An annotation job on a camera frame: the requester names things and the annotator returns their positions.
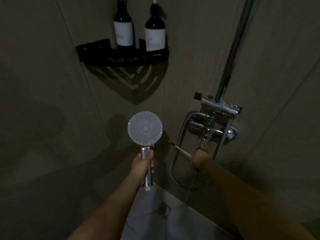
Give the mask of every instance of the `tiled floor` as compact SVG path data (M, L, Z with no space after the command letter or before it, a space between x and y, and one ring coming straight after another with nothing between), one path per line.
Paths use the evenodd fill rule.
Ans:
M134 200L121 240L235 240L213 222L157 185L142 187Z

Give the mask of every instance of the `bottle label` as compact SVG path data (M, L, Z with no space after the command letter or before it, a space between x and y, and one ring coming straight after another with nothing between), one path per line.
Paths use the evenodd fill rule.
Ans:
M146 51L162 50L166 47L166 29L146 28Z
M130 46L134 44L132 22L114 22L114 29L118 45Z

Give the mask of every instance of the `corner shelf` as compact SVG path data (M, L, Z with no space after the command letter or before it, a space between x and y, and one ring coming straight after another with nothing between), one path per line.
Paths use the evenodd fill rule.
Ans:
M140 48L122 52L111 49L110 39L77 46L80 61L97 67L135 67L166 61L169 49L146 52L146 41L139 39Z

